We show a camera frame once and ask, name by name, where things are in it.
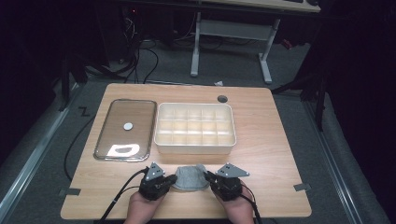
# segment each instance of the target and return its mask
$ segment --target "metal bracket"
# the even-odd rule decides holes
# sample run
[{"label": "metal bracket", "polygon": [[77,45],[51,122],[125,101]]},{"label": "metal bracket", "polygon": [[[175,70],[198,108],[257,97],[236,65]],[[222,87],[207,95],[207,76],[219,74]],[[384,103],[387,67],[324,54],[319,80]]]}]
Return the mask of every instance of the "metal bracket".
[{"label": "metal bracket", "polygon": [[154,161],[148,169],[146,180],[149,181],[163,175],[165,175],[165,171]]},{"label": "metal bracket", "polygon": [[232,178],[239,176],[249,176],[250,173],[227,162],[223,167],[216,171],[216,175],[226,178]]}]

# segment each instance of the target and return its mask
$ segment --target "hand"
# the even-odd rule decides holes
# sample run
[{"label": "hand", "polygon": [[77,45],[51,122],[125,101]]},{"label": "hand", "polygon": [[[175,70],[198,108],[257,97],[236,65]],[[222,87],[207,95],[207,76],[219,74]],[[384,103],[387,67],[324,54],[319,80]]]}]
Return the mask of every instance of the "hand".
[{"label": "hand", "polygon": [[[252,196],[247,188],[242,187],[242,194],[252,200]],[[253,207],[246,199],[237,197],[234,200],[224,202],[218,195],[216,195],[216,198],[224,207],[228,219],[233,224],[254,224]]]},{"label": "hand", "polygon": [[157,201],[145,199],[138,191],[129,199],[128,214],[124,224],[145,224],[154,217],[155,211],[163,201],[163,195]]}]

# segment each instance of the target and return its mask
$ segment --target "white plastic container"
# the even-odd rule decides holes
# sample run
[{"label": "white plastic container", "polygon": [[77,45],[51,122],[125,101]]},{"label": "white plastic container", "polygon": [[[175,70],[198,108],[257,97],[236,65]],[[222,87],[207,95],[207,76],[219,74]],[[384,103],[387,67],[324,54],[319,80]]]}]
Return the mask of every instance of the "white plastic container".
[{"label": "white plastic container", "polygon": [[161,153],[229,154],[233,111],[225,104],[160,104],[154,142]]}]

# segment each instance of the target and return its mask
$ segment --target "grey pad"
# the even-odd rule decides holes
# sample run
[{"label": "grey pad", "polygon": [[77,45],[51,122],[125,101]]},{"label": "grey pad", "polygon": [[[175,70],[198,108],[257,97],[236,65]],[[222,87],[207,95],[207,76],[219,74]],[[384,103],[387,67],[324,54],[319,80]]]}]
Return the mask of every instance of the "grey pad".
[{"label": "grey pad", "polygon": [[202,164],[179,166],[175,173],[177,181],[173,187],[182,190],[206,189],[209,187],[209,182],[205,180],[204,172],[206,172],[206,168]]}]

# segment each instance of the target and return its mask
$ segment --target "black cable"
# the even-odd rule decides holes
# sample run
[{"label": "black cable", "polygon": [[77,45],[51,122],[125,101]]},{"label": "black cable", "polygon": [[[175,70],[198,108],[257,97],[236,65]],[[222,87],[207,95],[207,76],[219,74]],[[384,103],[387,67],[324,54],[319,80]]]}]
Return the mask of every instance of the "black cable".
[{"label": "black cable", "polygon": [[129,77],[131,76],[131,74],[134,72],[134,70],[136,69],[136,67],[137,67],[137,64],[139,63],[139,56],[135,56],[134,55],[134,61],[135,61],[135,63],[134,63],[134,68],[131,70],[131,72],[130,73],[128,73],[128,75],[125,77],[125,79],[124,79],[124,83],[127,83],[128,82],[128,79],[129,79]]},{"label": "black cable", "polygon": [[70,176],[70,174],[67,171],[67,157],[69,156],[70,150],[71,150],[72,146],[76,143],[79,135],[82,133],[82,131],[84,131],[84,129],[88,126],[88,124],[91,123],[91,121],[93,121],[95,116],[96,115],[93,115],[92,118],[90,118],[90,120],[88,120],[88,122],[79,130],[77,135],[74,137],[72,143],[70,144],[69,148],[67,149],[66,155],[64,156],[64,174],[66,175],[67,179],[69,179],[70,181],[72,181],[72,177]]},{"label": "black cable", "polygon": [[107,70],[106,73],[103,72],[104,70],[96,72],[96,71],[93,71],[93,70],[89,69],[88,67],[85,67],[85,72],[87,72],[87,73],[89,73],[91,75],[94,75],[94,76],[106,75],[106,76],[109,76],[109,77],[113,77],[115,79],[120,79],[120,77],[118,77],[117,75],[119,75],[121,73],[124,73],[124,72],[130,70],[131,68],[133,68],[134,65],[135,65],[135,60],[134,59],[135,59],[135,57],[133,56],[125,67],[121,68],[120,70],[114,71],[114,72],[110,71],[108,68],[104,68],[104,67],[102,69],[106,69]]},{"label": "black cable", "polygon": [[257,222],[259,222],[259,224],[262,224],[262,218],[260,217],[259,209],[257,208],[257,204],[256,204],[256,197],[254,196],[253,191],[251,191],[251,189],[248,188],[246,185],[242,185],[242,187],[246,188],[250,192],[251,196],[253,197],[253,201],[251,201],[247,196],[245,196],[243,194],[240,194],[239,196],[246,199],[251,204],[251,206],[253,207],[254,216],[256,217]]},{"label": "black cable", "polygon": [[[108,77],[111,77],[111,78],[114,78],[114,79],[124,79],[124,77],[119,76],[119,73],[128,71],[128,70],[130,69],[129,66],[131,66],[130,64],[133,63],[133,62],[130,62],[130,63],[128,64],[128,66],[126,66],[126,67],[124,67],[124,68],[121,68],[121,70],[119,70],[119,71],[117,71],[117,72],[112,72],[112,71],[108,70],[107,68],[103,67],[102,65],[100,65],[100,64],[98,64],[98,63],[95,63],[95,62],[93,62],[93,61],[91,61],[91,60],[85,58],[85,57],[82,56],[82,55],[75,54],[75,56],[76,56],[76,58],[77,58],[79,61],[81,61],[83,64],[89,65],[89,66],[93,67],[95,70],[99,71],[101,74],[103,74],[103,75],[105,75],[105,76],[108,76]],[[92,70],[90,70],[90,69],[88,69],[88,68],[86,68],[85,71],[89,71],[89,73],[91,73],[91,74],[96,74],[96,75],[97,75],[96,72],[93,72]]]},{"label": "black cable", "polygon": [[124,184],[124,186],[122,186],[121,190],[119,191],[119,193],[116,195],[116,197],[113,199],[113,201],[111,202],[111,204],[108,206],[107,210],[105,211],[105,213],[103,214],[103,216],[101,217],[101,219],[99,220],[98,224],[103,224],[108,216],[108,214],[111,212],[111,209],[113,209],[114,205],[117,203],[117,201],[119,200],[121,194],[123,192],[125,192],[125,188],[128,186],[129,182],[131,182],[132,179],[134,179],[137,175],[140,174],[145,174],[147,171],[149,170],[148,167],[146,167],[143,170],[139,170],[138,172],[136,172],[134,175],[132,175]]},{"label": "black cable", "polygon": [[128,188],[128,189],[137,189],[137,188],[139,188],[140,186],[132,186],[132,187],[130,187],[130,188]]},{"label": "black cable", "polygon": [[259,222],[259,224],[262,224],[262,218],[260,217],[259,209],[257,208],[256,203],[253,202],[253,201],[251,201],[247,196],[245,196],[245,195],[243,195],[243,194],[241,194],[241,195],[239,195],[239,196],[240,196],[241,198],[246,199],[246,200],[251,204],[251,206],[253,207],[254,216],[256,217],[257,222]]},{"label": "black cable", "polygon": [[[194,40],[189,40],[189,39],[192,38],[192,37],[194,37],[194,36],[192,35],[192,36],[190,36],[189,38],[185,38],[185,39],[182,39],[182,40],[175,40],[174,43],[175,43],[176,45],[181,46],[181,47],[189,47],[189,46],[192,46],[192,45],[194,44]],[[178,42],[190,42],[190,43],[189,43],[189,44],[180,44],[180,43],[178,43]]]},{"label": "black cable", "polygon": [[[210,39],[214,39],[214,40],[217,40],[215,37],[212,37],[212,38],[210,38],[210,37],[206,37],[206,40],[210,40]],[[200,48],[201,49],[218,49],[218,48],[220,48],[221,46],[222,46],[222,44],[223,44],[223,40],[224,40],[224,38],[223,37],[219,37],[219,43],[218,43],[218,45],[217,46],[215,46],[214,48],[206,48],[206,47],[203,47],[202,45],[201,45],[201,41],[200,41]]]},{"label": "black cable", "polygon": [[270,218],[270,220],[277,224],[277,221],[274,218]]},{"label": "black cable", "polygon": [[[140,60],[140,48],[137,48],[137,60]],[[137,75],[137,65],[136,68],[134,69],[134,84],[139,83],[139,76]]]},{"label": "black cable", "polygon": [[231,41],[231,40],[228,40],[227,38],[225,38],[224,42],[227,43],[227,44],[244,46],[244,45],[255,44],[256,42],[258,42],[258,40],[249,39],[248,41],[246,41],[244,43],[238,43],[236,41]]},{"label": "black cable", "polygon": [[157,58],[157,62],[155,63],[155,65],[151,69],[151,71],[146,75],[145,79],[143,80],[143,84],[146,84],[146,81],[147,81],[149,75],[151,75],[151,73],[157,68],[158,61],[159,61],[158,55],[154,51],[152,51],[151,49],[146,49],[146,50],[150,51],[151,53],[153,53],[155,55],[155,57]]}]

